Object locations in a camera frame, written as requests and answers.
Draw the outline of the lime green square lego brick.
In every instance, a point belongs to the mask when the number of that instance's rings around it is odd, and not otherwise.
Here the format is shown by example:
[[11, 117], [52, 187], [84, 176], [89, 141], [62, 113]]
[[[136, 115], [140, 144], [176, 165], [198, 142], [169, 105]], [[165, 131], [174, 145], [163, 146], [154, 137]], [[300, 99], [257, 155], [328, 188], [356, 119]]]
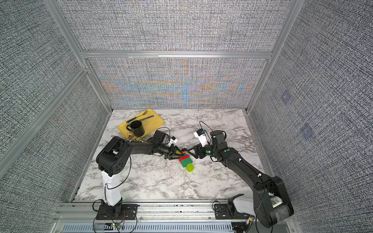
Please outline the lime green square lego brick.
[[194, 170], [194, 165], [193, 164], [188, 164], [185, 166], [186, 170], [188, 172], [192, 172]]

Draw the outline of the red long lego brick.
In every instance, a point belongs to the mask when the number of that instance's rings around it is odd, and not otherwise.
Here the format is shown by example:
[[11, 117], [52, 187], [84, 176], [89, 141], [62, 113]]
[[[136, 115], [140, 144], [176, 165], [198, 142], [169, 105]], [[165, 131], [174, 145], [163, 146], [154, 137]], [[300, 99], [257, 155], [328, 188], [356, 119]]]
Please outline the red long lego brick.
[[188, 155], [182, 156], [179, 158], [179, 162], [182, 162], [185, 159], [189, 159], [190, 157]]

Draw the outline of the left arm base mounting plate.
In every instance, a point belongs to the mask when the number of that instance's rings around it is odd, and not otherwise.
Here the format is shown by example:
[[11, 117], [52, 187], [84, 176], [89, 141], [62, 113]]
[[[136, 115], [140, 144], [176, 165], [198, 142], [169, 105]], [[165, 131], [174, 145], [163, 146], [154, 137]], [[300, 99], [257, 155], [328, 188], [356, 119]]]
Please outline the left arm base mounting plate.
[[135, 220], [138, 211], [137, 204], [117, 204], [109, 206], [102, 203], [96, 215], [97, 220]]

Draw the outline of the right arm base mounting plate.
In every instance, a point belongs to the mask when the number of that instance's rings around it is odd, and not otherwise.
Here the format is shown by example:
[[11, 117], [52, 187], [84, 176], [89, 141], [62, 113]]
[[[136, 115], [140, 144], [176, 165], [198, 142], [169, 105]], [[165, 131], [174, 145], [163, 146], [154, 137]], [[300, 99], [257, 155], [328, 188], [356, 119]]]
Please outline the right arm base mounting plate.
[[212, 208], [215, 214], [215, 219], [217, 220], [225, 220], [225, 219], [249, 219], [253, 217], [247, 213], [239, 213], [236, 210], [228, 207], [228, 204], [221, 204], [221, 203], [213, 203]]

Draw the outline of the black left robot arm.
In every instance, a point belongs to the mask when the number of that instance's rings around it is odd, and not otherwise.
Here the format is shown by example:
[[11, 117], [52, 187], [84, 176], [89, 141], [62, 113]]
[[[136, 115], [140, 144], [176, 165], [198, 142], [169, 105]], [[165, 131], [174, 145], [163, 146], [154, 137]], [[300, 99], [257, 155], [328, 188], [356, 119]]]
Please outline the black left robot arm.
[[96, 163], [101, 171], [104, 184], [103, 206], [111, 212], [118, 212], [122, 204], [119, 187], [124, 181], [120, 174], [127, 162], [131, 162], [131, 155], [157, 155], [165, 159], [175, 160], [182, 155], [181, 150], [172, 142], [173, 138], [160, 130], [145, 141], [113, 137], [96, 157]]

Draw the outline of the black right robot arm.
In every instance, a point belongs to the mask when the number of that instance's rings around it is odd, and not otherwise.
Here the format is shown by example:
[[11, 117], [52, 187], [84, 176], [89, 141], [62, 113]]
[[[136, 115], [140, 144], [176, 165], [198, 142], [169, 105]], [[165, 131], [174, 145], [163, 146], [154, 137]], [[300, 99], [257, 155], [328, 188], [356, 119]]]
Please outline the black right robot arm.
[[196, 159], [214, 157], [243, 179], [253, 192], [254, 214], [264, 227], [273, 227], [293, 216], [294, 208], [281, 178], [271, 177], [248, 163], [236, 149], [228, 146], [224, 131], [212, 131], [210, 135], [211, 142], [207, 143], [195, 132], [200, 144], [188, 149], [188, 153]]

